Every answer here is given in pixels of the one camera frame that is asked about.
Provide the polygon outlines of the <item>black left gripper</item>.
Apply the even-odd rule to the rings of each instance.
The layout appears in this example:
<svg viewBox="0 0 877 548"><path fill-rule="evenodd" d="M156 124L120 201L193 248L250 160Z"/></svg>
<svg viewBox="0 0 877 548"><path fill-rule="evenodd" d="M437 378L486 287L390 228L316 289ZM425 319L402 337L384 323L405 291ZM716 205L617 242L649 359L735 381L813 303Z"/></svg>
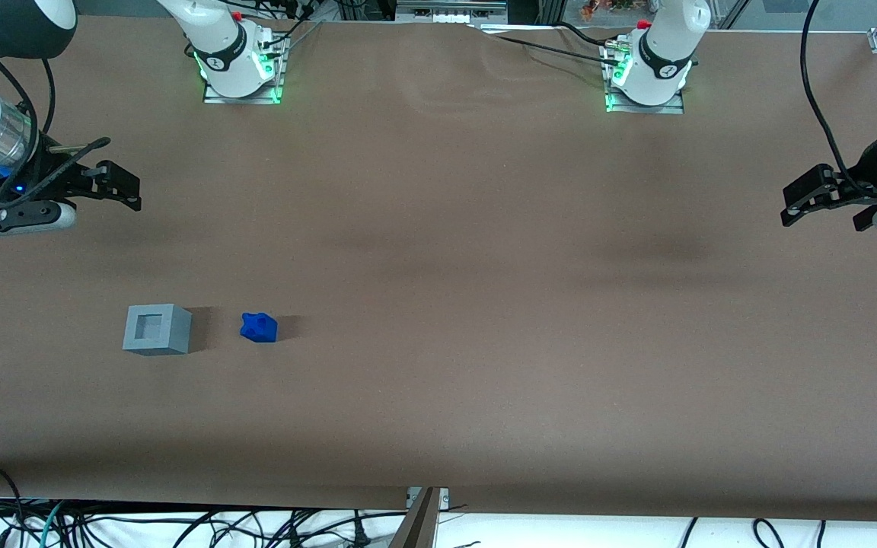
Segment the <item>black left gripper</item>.
<svg viewBox="0 0 877 548"><path fill-rule="evenodd" d="M866 207L853 216L856 231L877 228L877 140L866 147L855 166L844 171L853 190L836 190L835 171L828 164L818 164L783 188L784 209L780 220L790 228L804 215L822 209L848 206Z"/></svg>

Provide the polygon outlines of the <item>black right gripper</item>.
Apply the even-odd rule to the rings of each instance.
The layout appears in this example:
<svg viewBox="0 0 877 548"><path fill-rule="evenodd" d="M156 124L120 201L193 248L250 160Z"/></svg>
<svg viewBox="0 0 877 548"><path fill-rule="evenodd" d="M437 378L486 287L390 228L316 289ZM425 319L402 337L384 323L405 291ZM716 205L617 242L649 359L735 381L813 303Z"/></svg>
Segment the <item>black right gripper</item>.
<svg viewBox="0 0 877 548"><path fill-rule="evenodd" d="M101 138L69 147L44 132L36 136L36 146L27 163L0 183L0 209L18 207L41 196L63 197L69 188L86 184L88 167L81 160L102 147ZM119 202L134 212L142 210L142 181L132 171L109 160L98 163L95 170L95 185L103 192L77 190L77 198Z"/></svg>

